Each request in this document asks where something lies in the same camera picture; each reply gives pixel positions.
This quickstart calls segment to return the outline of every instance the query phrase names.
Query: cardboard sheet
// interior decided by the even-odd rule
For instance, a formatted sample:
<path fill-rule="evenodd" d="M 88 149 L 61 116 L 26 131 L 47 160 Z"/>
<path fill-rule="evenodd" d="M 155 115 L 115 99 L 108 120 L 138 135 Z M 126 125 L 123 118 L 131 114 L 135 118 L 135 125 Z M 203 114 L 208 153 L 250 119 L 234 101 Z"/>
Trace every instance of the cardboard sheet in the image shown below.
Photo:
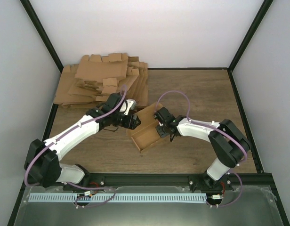
<path fill-rule="evenodd" d="M 103 86 L 117 86 L 117 78 L 103 79 Z"/>
<path fill-rule="evenodd" d="M 112 93 L 115 93 L 117 91 L 117 87 L 116 86 L 105 86 L 103 87 L 103 90 L 102 90 L 102 95 L 110 95 Z"/>
<path fill-rule="evenodd" d="M 79 82 L 80 82 L 79 80 L 74 79 L 74 82 L 72 83 L 68 91 L 69 95 L 82 95 L 82 96 L 96 98 L 96 96 L 99 94 L 98 91 L 96 91 L 95 89 L 84 89 L 82 87 L 79 87 L 77 86 L 77 83 Z"/>
<path fill-rule="evenodd" d="M 104 96 L 104 97 L 97 96 L 96 97 L 96 101 L 100 101 L 100 102 L 107 101 L 107 99 L 108 99 L 108 96 Z"/>
<path fill-rule="evenodd" d="M 102 62 L 98 62 L 98 60 L 97 55 L 84 55 L 75 78 L 98 82 L 103 82 L 103 79 L 107 78 L 125 79 L 128 64 L 127 54 L 110 54 L 108 57 L 102 57 Z"/>
<path fill-rule="evenodd" d="M 141 92 L 140 101 L 137 102 L 137 106 L 146 107 L 148 106 L 148 85 L 146 84 Z"/>

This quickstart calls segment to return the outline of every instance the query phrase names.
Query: cardboard box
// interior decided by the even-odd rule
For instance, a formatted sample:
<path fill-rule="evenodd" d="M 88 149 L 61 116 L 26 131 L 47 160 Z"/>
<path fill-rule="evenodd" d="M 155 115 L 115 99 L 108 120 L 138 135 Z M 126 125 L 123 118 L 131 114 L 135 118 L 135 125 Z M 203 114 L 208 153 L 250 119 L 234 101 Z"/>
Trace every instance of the cardboard box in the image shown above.
<path fill-rule="evenodd" d="M 75 78 L 84 81 L 103 82 L 103 79 L 125 79 L 128 64 L 126 53 L 114 53 L 109 56 L 84 55 L 81 58 Z"/>
<path fill-rule="evenodd" d="M 141 153 L 162 140 L 155 129 L 159 125 L 159 122 L 153 117 L 155 105 L 156 103 L 137 112 L 136 115 L 141 120 L 141 125 L 134 130 L 127 130 L 127 135 L 133 140 Z M 162 107 L 161 104 L 158 104 L 157 110 Z"/>

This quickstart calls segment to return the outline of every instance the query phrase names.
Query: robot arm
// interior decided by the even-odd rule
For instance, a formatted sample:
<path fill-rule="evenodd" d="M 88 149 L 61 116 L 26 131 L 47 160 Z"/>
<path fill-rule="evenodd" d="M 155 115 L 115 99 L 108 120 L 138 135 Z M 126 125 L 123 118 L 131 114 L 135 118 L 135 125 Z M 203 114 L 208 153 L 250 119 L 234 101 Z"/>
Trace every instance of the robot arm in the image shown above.
<path fill-rule="evenodd" d="M 236 144 L 232 141 L 227 141 L 220 133 L 213 129 L 193 124 L 185 116 L 180 115 L 175 118 L 165 107 L 158 110 L 154 116 L 159 121 L 156 130 L 161 138 L 170 135 L 170 141 L 172 141 L 175 136 L 190 136 L 212 144 L 217 158 L 204 173 L 203 178 L 209 188 L 217 184 L 218 180 L 230 168 L 234 168 L 243 158 L 243 152 Z M 250 150 L 249 141 L 230 120 L 223 120 L 222 122 L 193 121 L 203 125 L 207 124 L 224 131 L 233 137 L 246 152 Z"/>
<path fill-rule="evenodd" d="M 34 140 L 29 147 L 25 169 L 43 148 L 48 147 L 48 150 L 34 163 L 29 175 L 43 187 L 51 186 L 55 182 L 72 182 L 83 186 L 87 185 L 89 173 L 86 169 L 80 165 L 70 166 L 59 162 L 77 144 L 98 133 L 106 126 L 113 125 L 135 129 L 140 125 L 140 119 L 136 115 L 129 114 L 129 111 L 136 105 L 135 100 L 132 99 L 125 100 L 122 106 L 112 114 L 94 121 L 94 118 L 111 111 L 120 102 L 121 98 L 122 96 L 118 94 L 111 94 L 107 102 L 87 111 L 86 115 L 77 123 L 57 136 L 43 142 L 38 139 Z"/>

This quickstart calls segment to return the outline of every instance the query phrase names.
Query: gray metal surface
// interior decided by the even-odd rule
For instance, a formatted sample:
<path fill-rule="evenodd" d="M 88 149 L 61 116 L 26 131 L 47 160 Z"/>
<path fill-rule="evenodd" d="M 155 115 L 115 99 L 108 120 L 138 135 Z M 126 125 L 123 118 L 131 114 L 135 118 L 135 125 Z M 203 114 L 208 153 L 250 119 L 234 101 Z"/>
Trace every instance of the gray metal surface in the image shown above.
<path fill-rule="evenodd" d="M 226 192 L 224 202 L 237 194 Z M 196 203 L 108 203 L 76 209 L 73 203 L 26 202 L 21 214 L 16 226 L 282 226 L 271 192 L 256 186 L 245 186 L 238 202 L 219 209 Z"/>

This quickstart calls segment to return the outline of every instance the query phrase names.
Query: wooden table surface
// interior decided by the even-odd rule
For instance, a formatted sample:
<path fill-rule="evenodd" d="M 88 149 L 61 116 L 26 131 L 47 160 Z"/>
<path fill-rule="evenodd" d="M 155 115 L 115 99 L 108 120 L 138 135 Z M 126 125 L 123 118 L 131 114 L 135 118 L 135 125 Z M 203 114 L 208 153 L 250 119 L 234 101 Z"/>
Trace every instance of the wooden table surface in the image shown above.
<path fill-rule="evenodd" d="M 150 70 L 149 104 L 169 90 L 184 92 L 191 101 L 190 117 L 200 121 L 232 120 L 245 134 L 226 70 Z M 185 115 L 187 101 L 177 93 L 166 95 L 161 103 L 177 115 Z M 76 123 L 87 109 L 58 108 L 50 136 Z M 126 130 L 102 130 L 71 150 L 62 163 L 80 164 L 90 172 L 104 173 L 203 173 L 216 155 L 210 143 L 193 137 L 168 138 L 141 154 L 127 137 Z M 256 173 L 251 153 L 239 173 Z"/>

